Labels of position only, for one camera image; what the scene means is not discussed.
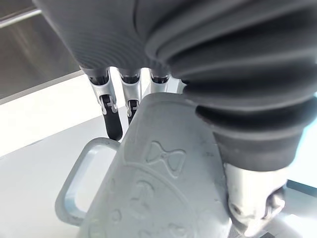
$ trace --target metal bracket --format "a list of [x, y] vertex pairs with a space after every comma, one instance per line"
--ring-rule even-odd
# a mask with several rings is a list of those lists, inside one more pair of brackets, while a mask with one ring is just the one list
[[[109, 73], [108, 73], [108, 76], [109, 76], [109, 81], [103, 85], [96, 85], [90, 81], [90, 84], [93, 88], [97, 101], [100, 104], [104, 115], [106, 115], [106, 107], [108, 108], [111, 107], [111, 110], [113, 113], [116, 113], [118, 111], [118, 108], [116, 105], [117, 101], [115, 97], [114, 87], [113, 87], [111, 76]], [[103, 102], [101, 97], [103, 95], [109, 95], [110, 103]]]
[[232, 222], [246, 237], [256, 235], [285, 206], [287, 168], [257, 172], [224, 164]]
[[140, 104], [142, 98], [142, 89], [141, 89], [141, 79], [139, 79], [136, 83], [126, 83], [122, 80], [122, 89], [124, 94], [125, 105], [128, 109], [128, 116], [132, 115], [132, 108], [130, 106], [130, 101], [137, 101], [137, 105]]

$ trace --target robotic hand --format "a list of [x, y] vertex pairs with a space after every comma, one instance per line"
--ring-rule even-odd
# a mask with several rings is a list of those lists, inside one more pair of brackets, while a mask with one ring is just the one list
[[106, 69], [119, 68], [129, 121], [135, 69], [150, 68], [157, 91], [170, 73], [214, 134], [235, 227], [253, 236], [281, 211], [286, 169], [317, 114], [317, 0], [34, 2], [89, 76], [106, 124], [116, 121], [110, 138], [122, 130]]

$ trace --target stainless steel surface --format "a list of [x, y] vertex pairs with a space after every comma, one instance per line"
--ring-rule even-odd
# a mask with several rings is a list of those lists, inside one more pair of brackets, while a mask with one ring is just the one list
[[[23, 10], [9, 1], [3, 6], [1, 16]], [[0, 29], [0, 50], [0, 100], [80, 70], [41, 15]]]
[[14, 23], [17, 23], [19, 21], [23, 21], [25, 19], [28, 19], [32, 16], [36, 16], [36, 15], [39, 15], [41, 14], [42, 11], [39, 10], [39, 9], [32, 9], [32, 10], [26, 10], [22, 13], [16, 13], [16, 14], [12, 14], [12, 15], [9, 15], [7, 17], [4, 17], [3, 19], [1, 18], [0, 19], [0, 29], [1, 28], [4, 28], [6, 26], [10, 26]]
[[106, 108], [105, 108], [104, 102], [101, 99], [102, 95], [109, 95], [110, 96], [110, 103], [111, 103], [111, 105], [109, 105], [109, 106], [111, 106], [112, 112], [116, 113], [118, 111], [118, 108], [116, 105], [117, 99], [115, 96], [114, 87], [112, 84], [112, 79], [111, 79], [111, 75], [110, 75], [109, 71], [107, 72], [107, 74], [109, 76], [109, 81], [103, 85], [95, 85], [90, 81], [90, 84], [93, 88], [93, 91], [95, 93], [97, 101], [103, 110], [104, 115], [106, 115]]
[[285, 206], [277, 192], [287, 182], [287, 168], [256, 172], [225, 164], [232, 223], [246, 237], [263, 229]]
[[124, 94], [125, 106], [128, 109], [128, 116], [132, 116], [132, 108], [130, 106], [129, 101], [136, 100], [138, 105], [141, 102], [142, 98], [142, 88], [141, 88], [141, 79], [139, 78], [138, 82], [136, 83], [126, 83], [122, 80], [122, 89]]
[[25, 11], [26, 9], [35, 9], [32, 0], [1, 0], [0, 18]]

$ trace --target white surface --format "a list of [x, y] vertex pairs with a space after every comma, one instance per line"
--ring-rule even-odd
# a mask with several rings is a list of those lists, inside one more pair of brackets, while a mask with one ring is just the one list
[[[119, 110], [124, 132], [126, 110]], [[58, 220], [57, 195], [84, 145], [105, 136], [103, 117], [87, 121], [0, 160], [0, 238], [74, 238], [77, 227]], [[78, 192], [78, 205], [87, 210], [114, 152], [101, 152]]]
[[[118, 107], [124, 106], [119, 74], [110, 69]], [[142, 92], [150, 82], [141, 72]], [[0, 157], [72, 126], [98, 117], [101, 108], [81, 75], [0, 105]]]
[[291, 164], [289, 179], [317, 187], [317, 119], [303, 133], [296, 157]]

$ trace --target embossed logo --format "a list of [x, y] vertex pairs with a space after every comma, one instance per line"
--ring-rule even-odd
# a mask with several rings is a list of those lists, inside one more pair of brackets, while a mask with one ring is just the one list
[[160, 143], [152, 141], [146, 161], [148, 164], [156, 164], [162, 161], [169, 174], [176, 179], [183, 169], [185, 157], [186, 153], [183, 150], [165, 151]]
[[154, 197], [154, 188], [143, 180], [137, 181], [136, 187], [139, 189], [139, 195], [130, 199], [130, 211], [136, 219], [145, 219], [150, 214], [148, 203]]

